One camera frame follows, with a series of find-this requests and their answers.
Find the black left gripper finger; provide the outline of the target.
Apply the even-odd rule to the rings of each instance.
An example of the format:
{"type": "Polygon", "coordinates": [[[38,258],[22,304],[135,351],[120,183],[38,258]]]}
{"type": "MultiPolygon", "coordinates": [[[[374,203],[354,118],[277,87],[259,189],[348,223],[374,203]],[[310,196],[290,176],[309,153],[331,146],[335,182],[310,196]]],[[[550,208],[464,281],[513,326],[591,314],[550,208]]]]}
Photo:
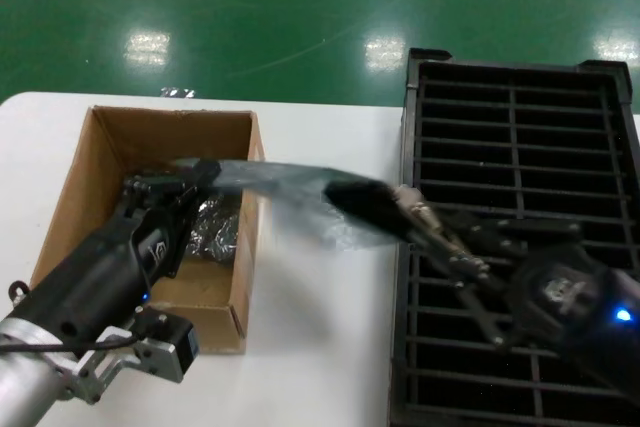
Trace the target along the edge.
{"type": "Polygon", "coordinates": [[[164,272],[165,277],[174,278],[177,275],[191,238],[191,230],[200,204],[199,188],[193,185],[177,197],[170,206],[175,238],[168,257],[168,266],[164,272]]]}
{"type": "Polygon", "coordinates": [[[151,208],[168,209],[171,213],[197,210],[212,195],[213,182],[220,172],[217,160],[177,159],[165,170],[131,175],[122,185],[121,213],[132,217],[138,210],[151,208]]]}

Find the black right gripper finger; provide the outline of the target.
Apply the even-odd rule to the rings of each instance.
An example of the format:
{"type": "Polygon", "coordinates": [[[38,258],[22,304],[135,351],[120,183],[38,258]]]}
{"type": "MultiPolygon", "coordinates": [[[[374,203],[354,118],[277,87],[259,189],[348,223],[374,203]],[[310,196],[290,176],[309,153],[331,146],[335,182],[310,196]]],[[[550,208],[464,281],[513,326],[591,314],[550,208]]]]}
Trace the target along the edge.
{"type": "Polygon", "coordinates": [[[452,230],[425,229],[422,253],[432,268],[454,286],[457,297],[469,310],[483,336],[495,348],[510,348],[514,337],[500,329],[496,318],[482,302],[482,296],[503,300],[507,284],[493,273],[492,267],[478,252],[514,256],[514,241],[495,229],[469,229],[463,235],[467,243],[452,230]]]}
{"type": "Polygon", "coordinates": [[[579,243],[582,225],[576,221],[544,218],[482,218],[469,212],[440,212],[439,219],[463,250],[474,256],[524,259],[535,249],[579,243]]]}

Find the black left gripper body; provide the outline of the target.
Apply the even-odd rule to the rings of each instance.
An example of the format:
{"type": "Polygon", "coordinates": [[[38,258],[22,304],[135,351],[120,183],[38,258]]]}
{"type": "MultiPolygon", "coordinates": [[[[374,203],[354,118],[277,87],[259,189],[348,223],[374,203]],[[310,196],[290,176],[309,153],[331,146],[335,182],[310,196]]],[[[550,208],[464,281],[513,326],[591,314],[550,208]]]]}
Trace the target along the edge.
{"type": "Polygon", "coordinates": [[[47,274],[9,315],[68,347],[124,324],[152,285],[174,274],[183,221],[166,209],[114,214],[47,274]]]}

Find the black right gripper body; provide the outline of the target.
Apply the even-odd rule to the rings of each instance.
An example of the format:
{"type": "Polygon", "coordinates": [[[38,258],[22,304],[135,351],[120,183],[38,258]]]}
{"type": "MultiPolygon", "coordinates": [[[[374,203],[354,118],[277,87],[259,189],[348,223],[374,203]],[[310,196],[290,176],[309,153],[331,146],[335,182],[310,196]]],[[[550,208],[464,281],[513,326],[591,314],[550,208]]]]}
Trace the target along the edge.
{"type": "Polygon", "coordinates": [[[639,395],[639,282],[580,246],[531,253],[506,292],[513,327],[626,397],[639,395]]]}

